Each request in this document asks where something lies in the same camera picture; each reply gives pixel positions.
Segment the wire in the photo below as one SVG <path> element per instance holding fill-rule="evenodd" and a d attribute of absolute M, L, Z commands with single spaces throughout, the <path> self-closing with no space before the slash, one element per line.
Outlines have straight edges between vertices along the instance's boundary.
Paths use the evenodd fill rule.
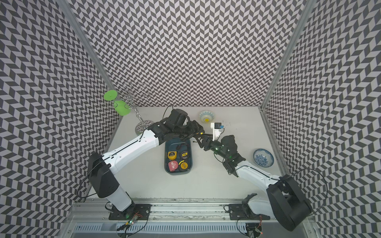
<path fill-rule="evenodd" d="M 216 160 L 218 160 L 218 162 L 223 163 L 223 161 L 217 159 L 217 157 L 216 157 L 216 153 L 213 153 L 213 155 L 215 156 Z"/>
<path fill-rule="evenodd" d="M 142 135 L 140 136 L 140 138 L 139 138 L 139 140 L 141 140 L 142 139 L 142 137 L 143 137 L 143 134 L 144 134 L 144 132 L 146 131 L 146 129 L 144 129 L 144 131 L 142 132 Z"/>
<path fill-rule="evenodd" d="M 173 110 L 173 106 L 172 106 L 172 105 L 167 106 L 167 108 L 166 108 L 165 111 L 164 111 L 164 114 L 163 114 L 163 118 L 162 118 L 162 119 L 164 119 L 164 115 L 165 115 L 165 113 L 166 113 L 166 111 L 167 111 L 167 109 L 168 109 L 169 107 L 172 107 L 172 110 Z"/>
<path fill-rule="evenodd" d="M 138 233 L 139 231 L 143 230 L 143 229 L 146 227 L 147 223 L 148 223 L 148 217 L 147 217 L 146 224 L 145 224 L 140 230 L 138 230 L 137 232 L 135 232 L 135 233 L 129 235 L 128 237 L 131 237 L 131 236 L 135 235 L 136 233 Z"/>
<path fill-rule="evenodd" d="M 262 215 L 260 215 L 259 217 L 260 217 L 261 221 L 259 222 L 257 229 L 262 225 Z"/>
<path fill-rule="evenodd" d="M 107 157 L 106 159 L 104 159 L 104 160 L 102 160 L 101 162 L 99 162 L 96 166 L 94 166 L 94 167 L 90 170 L 90 172 L 86 175 L 86 177 L 82 180 L 82 182 L 80 183 L 80 186 L 79 186 L 78 189 L 77 189 L 77 196 L 78 196 L 79 198 L 88 198 L 88 197 L 90 197 L 90 196 L 96 195 L 96 193 L 93 193 L 93 194 L 90 194 L 90 195 L 87 195 L 87 196 L 80 196 L 80 195 L 79 195 L 79 188 L 82 187 L 82 184 L 84 183 L 85 179 L 87 179 L 87 178 L 89 177 L 89 175 L 91 174 L 91 172 L 92 172 L 92 171 L 93 171 L 93 170 L 94 170 L 100 163 L 102 163 L 103 161 L 106 161 L 108 158 L 109 158 L 109 157 Z"/>
<path fill-rule="evenodd" d="M 235 223 L 235 226 L 237 227 L 237 230 L 239 231 L 239 233 L 243 234 L 244 236 L 249 237 L 248 235 L 242 233 L 242 231 L 241 231 L 240 229 L 238 229 L 238 221 L 239 221 L 240 219 L 242 219 L 242 218 L 245 218 L 245 217 L 240 217 L 240 218 L 238 218 L 238 219 L 237 219 L 237 222 Z"/>
<path fill-rule="evenodd" d="M 253 170 L 257 171 L 258 173 L 261 173 L 261 174 L 265 175 L 265 176 L 268 177 L 269 179 L 278 180 L 278 181 L 281 180 L 281 179 L 275 179 L 275 178 L 272 178 L 272 177 L 270 177 L 270 176 L 267 176 L 266 174 L 262 173 L 261 171 L 255 169 L 255 168 L 253 168 L 253 167 L 251 167 L 251 166 L 248 166 L 248 165 L 242 165 L 241 167 L 239 167 L 239 168 L 236 169 L 235 171 L 239 170 L 239 169 L 242 168 L 242 167 L 252 168 Z"/>
<path fill-rule="evenodd" d="M 125 148 L 129 147 L 130 145 L 132 145 L 132 144 L 134 144 L 134 143 L 140 141 L 140 140 L 142 139 L 143 134 L 144 134 L 145 131 L 146 131 L 146 129 L 145 129 L 145 130 L 142 132 L 142 134 L 140 135 L 139 140 L 136 140 L 136 141 L 132 142 L 131 144 L 129 144 L 128 146 L 122 148 L 121 150 L 124 150 Z M 90 195 L 87 195 L 87 196 L 80 196 L 80 195 L 79 195 L 79 188 L 82 187 L 82 184 L 85 182 L 86 178 L 89 177 L 89 175 L 91 174 L 91 172 L 92 172 L 92 171 L 93 171 L 93 170 L 94 170 L 100 163 L 102 163 L 102 161 L 99 162 L 96 166 L 94 166 L 94 167 L 90 170 L 90 172 L 86 175 L 86 177 L 82 180 L 80 186 L 79 186 L 78 189 L 77 189 L 77 196 L 78 196 L 79 198 L 88 198 L 88 197 L 90 197 L 90 196 L 93 196 L 93 195 L 96 195 L 96 194 L 97 194 L 97 193 L 93 193 L 93 194 L 90 194 Z"/>
<path fill-rule="evenodd" d="M 107 211 L 112 211 L 111 209 L 109 209 L 109 208 L 107 208 L 107 204 L 108 204 L 109 202 L 106 202 L 106 204 L 104 205 L 104 208 L 107 210 Z"/>
<path fill-rule="evenodd" d="M 310 168 L 304 168 L 304 169 L 301 169 L 301 171 L 298 171 L 296 173 L 291 173 L 291 176 L 292 175 L 296 175 L 296 174 L 299 174 L 300 172 L 302 172 L 303 170 L 313 170 L 315 171 L 316 173 L 318 173 L 322 178 L 323 178 L 323 181 L 325 183 L 325 199 L 323 200 L 323 203 L 315 210 L 315 212 L 313 212 L 312 214 L 313 215 L 316 215 L 316 213 L 322 208 L 325 206 L 326 204 L 326 201 L 327 201 L 327 198 L 328 198 L 328 184 L 327 184 L 327 181 L 325 180 L 325 177 L 323 176 L 323 174 L 321 174 L 321 172 L 315 170 L 315 169 L 310 169 Z"/>

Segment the green plastic cup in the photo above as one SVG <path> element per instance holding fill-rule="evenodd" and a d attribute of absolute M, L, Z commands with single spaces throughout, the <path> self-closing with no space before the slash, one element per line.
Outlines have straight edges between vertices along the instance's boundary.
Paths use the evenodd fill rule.
<path fill-rule="evenodd" d="M 113 107 L 115 111 L 117 111 L 117 113 L 121 116 L 129 114 L 131 111 L 129 109 L 130 107 L 126 104 L 126 102 L 122 100 L 114 101 Z"/>
<path fill-rule="evenodd" d="M 104 95 L 103 95 L 103 98 L 106 100 L 106 101 L 112 101 L 114 100 L 115 98 L 117 98 L 118 96 L 118 92 L 115 91 L 115 90 L 109 90 L 107 91 Z"/>

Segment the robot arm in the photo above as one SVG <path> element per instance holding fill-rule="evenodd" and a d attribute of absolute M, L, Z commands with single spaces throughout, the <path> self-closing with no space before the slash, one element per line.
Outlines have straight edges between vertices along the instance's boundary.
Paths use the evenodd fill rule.
<path fill-rule="evenodd" d="M 249 196 L 246 205 L 248 218 L 264 214 L 276 218 L 287 230 L 293 230 L 311 212 L 312 208 L 290 176 L 271 175 L 250 164 L 237 152 L 234 136 L 225 136 L 218 141 L 221 125 L 213 126 L 213 135 L 205 134 L 196 121 L 190 121 L 187 113 L 175 109 L 171 115 L 149 126 L 141 136 L 125 145 L 100 156 L 94 153 L 89 158 L 89 180 L 100 198 L 106 198 L 113 209 L 129 216 L 134 202 L 121 188 L 114 177 L 130 161 L 173 137 L 186 140 L 194 137 L 205 151 L 212 150 L 223 157 L 223 166 L 229 174 L 246 179 L 267 193 L 267 197 Z"/>

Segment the blue tray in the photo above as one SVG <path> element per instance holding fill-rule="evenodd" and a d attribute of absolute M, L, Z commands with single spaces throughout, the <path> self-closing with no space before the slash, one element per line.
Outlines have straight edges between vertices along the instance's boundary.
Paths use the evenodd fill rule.
<path fill-rule="evenodd" d="M 176 147 L 179 144 L 181 144 L 182 146 L 181 146 L 181 148 L 179 150 L 177 150 Z M 180 153 L 185 151 L 185 150 L 188 151 L 188 153 L 189 153 L 189 158 L 186 159 L 186 162 L 188 163 L 188 170 L 187 171 L 180 171 L 180 169 L 177 168 L 173 172 L 169 171 L 168 163 L 170 162 L 170 160 L 168 159 L 168 151 L 177 151 L 177 157 L 176 157 L 175 160 L 177 161 L 177 163 L 179 163 L 179 162 L 182 161 L 182 159 L 180 157 Z M 165 143 L 164 169 L 165 169 L 165 171 L 167 173 L 172 174 L 172 175 L 187 174 L 191 170 L 192 165 L 193 165 L 193 161 L 192 161 L 192 148 L 191 148 L 191 141 L 189 139 L 185 140 L 185 141 L 181 141 L 178 137 L 176 137 L 176 138 L 173 138 L 172 140 L 167 141 Z"/>

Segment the patterned bowl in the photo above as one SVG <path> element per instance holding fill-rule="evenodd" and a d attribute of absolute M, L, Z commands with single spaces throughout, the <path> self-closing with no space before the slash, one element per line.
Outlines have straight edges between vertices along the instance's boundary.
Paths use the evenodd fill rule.
<path fill-rule="evenodd" d="M 201 111 L 199 116 L 204 123 L 211 123 L 214 120 L 214 113 L 208 110 Z"/>
<path fill-rule="evenodd" d="M 253 154 L 254 161 L 261 167 L 270 167 L 274 164 L 274 157 L 265 149 L 257 149 Z"/>

